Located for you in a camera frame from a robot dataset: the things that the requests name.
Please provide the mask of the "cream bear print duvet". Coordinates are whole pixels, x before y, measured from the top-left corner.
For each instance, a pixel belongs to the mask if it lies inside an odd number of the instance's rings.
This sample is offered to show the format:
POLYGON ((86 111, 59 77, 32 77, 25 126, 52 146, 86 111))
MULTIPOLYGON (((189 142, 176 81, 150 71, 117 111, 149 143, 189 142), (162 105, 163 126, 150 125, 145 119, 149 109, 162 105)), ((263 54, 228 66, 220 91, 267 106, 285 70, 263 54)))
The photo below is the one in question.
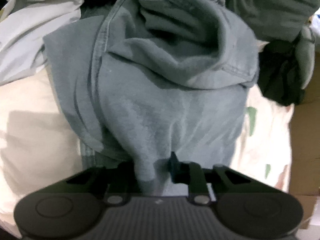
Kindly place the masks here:
MULTIPOLYGON (((231 168, 287 191, 294 105, 281 106, 250 89, 231 168)), ((61 113, 46 69, 1 87, 1 228, 20 232, 14 207, 34 192, 81 170, 80 142, 61 113)))

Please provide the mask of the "brown cardboard sheet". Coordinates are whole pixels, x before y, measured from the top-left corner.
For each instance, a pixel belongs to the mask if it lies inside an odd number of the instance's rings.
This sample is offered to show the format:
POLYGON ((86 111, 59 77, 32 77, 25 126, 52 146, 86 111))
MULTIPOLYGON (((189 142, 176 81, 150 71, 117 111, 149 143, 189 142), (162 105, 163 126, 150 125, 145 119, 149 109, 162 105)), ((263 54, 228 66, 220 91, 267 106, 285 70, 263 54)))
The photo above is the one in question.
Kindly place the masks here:
POLYGON ((319 53, 305 90, 303 102, 295 106, 290 122, 292 165, 289 193, 304 209, 301 229, 307 229, 319 197, 319 53))

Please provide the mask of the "dark grey blanket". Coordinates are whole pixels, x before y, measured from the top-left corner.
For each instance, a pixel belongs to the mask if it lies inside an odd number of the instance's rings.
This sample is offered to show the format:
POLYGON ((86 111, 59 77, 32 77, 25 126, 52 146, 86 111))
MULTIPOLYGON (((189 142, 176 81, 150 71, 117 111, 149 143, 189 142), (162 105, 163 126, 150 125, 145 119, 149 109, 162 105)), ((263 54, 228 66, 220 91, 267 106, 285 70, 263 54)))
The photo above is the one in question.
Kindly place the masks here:
POLYGON ((304 23, 319 9, 319 0, 226 0, 262 41, 292 42, 304 23))

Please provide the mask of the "light blue denim pants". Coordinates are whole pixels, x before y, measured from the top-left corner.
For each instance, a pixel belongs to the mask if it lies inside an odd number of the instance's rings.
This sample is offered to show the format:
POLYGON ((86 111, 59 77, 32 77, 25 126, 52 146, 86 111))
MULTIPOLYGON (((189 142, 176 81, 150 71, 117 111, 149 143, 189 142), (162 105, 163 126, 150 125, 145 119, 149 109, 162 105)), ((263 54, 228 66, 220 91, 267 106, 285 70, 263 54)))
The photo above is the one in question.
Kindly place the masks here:
POLYGON ((172 153, 230 164, 259 68, 255 35, 225 0, 117 0, 44 45, 83 168, 131 160, 144 193, 177 196, 172 153))

